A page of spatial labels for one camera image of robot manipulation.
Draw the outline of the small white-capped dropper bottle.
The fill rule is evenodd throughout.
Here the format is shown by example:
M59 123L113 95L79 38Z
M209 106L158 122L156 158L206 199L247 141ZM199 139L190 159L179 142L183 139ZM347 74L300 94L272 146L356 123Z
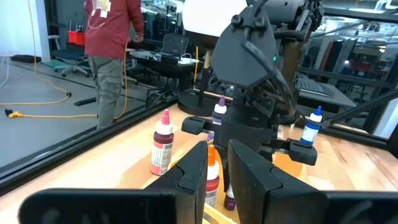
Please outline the small white-capped dropper bottle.
M234 210L235 206L236 202L234 199L232 185L229 184L224 198L224 208L227 210Z

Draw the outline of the yellow plastic basket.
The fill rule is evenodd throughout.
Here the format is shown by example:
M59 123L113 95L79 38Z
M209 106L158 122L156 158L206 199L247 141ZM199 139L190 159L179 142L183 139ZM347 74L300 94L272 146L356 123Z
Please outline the yellow plastic basket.
M174 165L186 153L187 153L187 150L184 151L182 149L174 151L172 153L170 165ZM287 173L289 173L290 175L292 175L294 177L299 177L303 173L303 169L304 169L303 164L292 161L288 157L288 155L281 154L281 153L274 154L273 155L273 163L278 168L282 169L283 171L286 171ZM217 191L216 198L215 198L214 208L215 208L215 210L222 213L224 216L232 219L235 223L240 223L237 209L235 208L234 210L228 210L224 207L224 199L225 199L226 194L223 192L224 178L223 178L222 172L223 172L223 169L222 169L222 167L220 167L220 170L219 170L220 183L219 183L218 191Z

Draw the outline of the blue food coloring bottle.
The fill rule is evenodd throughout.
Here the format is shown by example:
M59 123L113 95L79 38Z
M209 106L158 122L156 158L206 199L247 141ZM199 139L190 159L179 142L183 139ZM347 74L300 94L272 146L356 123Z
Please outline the blue food coloring bottle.
M301 142L312 145L322 125L322 107L319 106L306 120Z

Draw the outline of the black floor mat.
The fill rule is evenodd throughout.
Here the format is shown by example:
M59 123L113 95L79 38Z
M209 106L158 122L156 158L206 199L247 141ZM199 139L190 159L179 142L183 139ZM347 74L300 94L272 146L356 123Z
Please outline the black floor mat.
M11 56L11 60L23 63L39 63L42 61L40 57L33 55L13 55Z

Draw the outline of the dark mesh office chair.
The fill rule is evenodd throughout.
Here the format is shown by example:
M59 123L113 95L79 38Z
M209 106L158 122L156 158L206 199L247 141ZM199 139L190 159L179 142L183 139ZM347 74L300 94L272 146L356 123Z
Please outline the dark mesh office chair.
M189 38L187 36L168 33L164 35L163 46L160 53L181 57L186 53L188 45Z

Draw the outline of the purple food coloring bottle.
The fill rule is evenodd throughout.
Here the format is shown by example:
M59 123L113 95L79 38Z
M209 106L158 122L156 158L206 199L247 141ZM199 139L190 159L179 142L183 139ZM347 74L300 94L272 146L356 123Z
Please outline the purple food coloring bottle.
M214 110L211 115L211 120L213 124L221 124L222 117L227 111L227 106L225 105L225 98L222 96L219 102L215 105Z

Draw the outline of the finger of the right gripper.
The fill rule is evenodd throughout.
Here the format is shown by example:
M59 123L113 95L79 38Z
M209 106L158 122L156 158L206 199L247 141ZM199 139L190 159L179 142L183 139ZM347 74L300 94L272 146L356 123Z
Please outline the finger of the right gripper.
M224 183L224 190L223 192L227 192L230 179L229 179L229 166L228 166L228 146L221 146L221 164L223 169L223 183Z

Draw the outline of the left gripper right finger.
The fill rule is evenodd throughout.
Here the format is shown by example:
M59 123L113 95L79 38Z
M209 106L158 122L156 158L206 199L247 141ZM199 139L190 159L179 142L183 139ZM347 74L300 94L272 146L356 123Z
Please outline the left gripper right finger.
M228 166L242 224L398 224L398 192L318 190L238 140Z

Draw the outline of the dark grey side desk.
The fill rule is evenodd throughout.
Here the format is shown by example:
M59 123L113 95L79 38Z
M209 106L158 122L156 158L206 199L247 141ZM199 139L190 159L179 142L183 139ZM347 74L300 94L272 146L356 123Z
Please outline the dark grey side desk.
M338 113L342 108L350 109L356 107L356 104L341 91L339 91L339 89L337 89L335 86L329 85L327 83L322 84L334 92L335 96L333 98L299 90L297 100L298 104L301 106L307 106L309 108L317 108L318 106L321 106L323 111L331 113Z

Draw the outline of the person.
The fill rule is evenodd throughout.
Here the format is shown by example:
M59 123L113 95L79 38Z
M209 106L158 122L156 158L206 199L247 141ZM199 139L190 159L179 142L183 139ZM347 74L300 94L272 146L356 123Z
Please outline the person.
M113 124L123 82L123 63L130 27L134 42L144 39L141 0L85 0L85 55L93 74L98 129Z

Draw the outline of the red storage bin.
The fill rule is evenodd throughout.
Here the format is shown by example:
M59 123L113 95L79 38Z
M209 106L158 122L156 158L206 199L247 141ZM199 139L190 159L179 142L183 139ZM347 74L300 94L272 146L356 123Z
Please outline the red storage bin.
M84 32L68 31L67 34L68 34L69 43L81 46L85 45Z

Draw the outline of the black laptop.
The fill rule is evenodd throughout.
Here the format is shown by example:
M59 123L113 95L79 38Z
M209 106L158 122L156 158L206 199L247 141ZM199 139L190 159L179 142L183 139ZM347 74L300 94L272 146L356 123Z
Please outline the black laptop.
M326 96L333 98L334 92L324 86L322 83L318 83L315 80L310 79L306 75L298 74L294 78L296 89L307 93L313 93L316 95Z

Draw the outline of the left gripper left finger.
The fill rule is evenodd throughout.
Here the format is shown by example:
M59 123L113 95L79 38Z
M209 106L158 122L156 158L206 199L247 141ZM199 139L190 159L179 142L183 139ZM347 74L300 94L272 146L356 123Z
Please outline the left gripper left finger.
M144 189L45 189L28 196L20 224L202 224L207 143L198 142Z

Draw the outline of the black office desk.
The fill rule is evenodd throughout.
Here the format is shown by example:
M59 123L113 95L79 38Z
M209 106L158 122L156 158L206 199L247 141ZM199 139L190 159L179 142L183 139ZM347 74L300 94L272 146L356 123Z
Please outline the black office desk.
M143 74L177 79L179 91L190 88L192 73L195 69L195 62L192 62L192 59L143 49L128 49L127 51L131 58L142 66Z

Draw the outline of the grey office chair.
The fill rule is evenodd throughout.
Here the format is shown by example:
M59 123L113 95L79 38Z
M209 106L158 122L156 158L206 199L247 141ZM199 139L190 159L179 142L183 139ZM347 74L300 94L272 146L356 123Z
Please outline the grey office chair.
M56 49L52 50L52 56L64 63L64 65L56 65L54 67L55 72L60 72L61 77L65 78L67 73L81 72L86 78L90 77L88 70L90 69L88 65L87 57L84 55L84 50L78 49L62 49L59 42L59 35L49 35L47 37L49 40L53 40L56 45Z

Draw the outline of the red food coloring bottle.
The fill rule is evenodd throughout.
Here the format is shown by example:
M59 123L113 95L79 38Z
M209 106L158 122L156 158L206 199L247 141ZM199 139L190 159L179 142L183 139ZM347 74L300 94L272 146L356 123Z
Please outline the red food coloring bottle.
M207 178L206 178L206 195L205 203L210 206L214 206L217 189L220 182L219 177L220 165L216 160L216 149L214 145L208 146L208 167L207 167Z

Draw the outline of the pink-capped maroon coloring bottle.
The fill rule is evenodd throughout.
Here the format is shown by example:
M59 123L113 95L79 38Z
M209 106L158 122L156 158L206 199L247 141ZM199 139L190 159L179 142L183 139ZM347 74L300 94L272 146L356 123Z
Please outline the pink-capped maroon coloring bottle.
M163 175L168 171L174 143L174 125L168 109L163 111L161 119L157 122L153 143L150 170L155 175Z

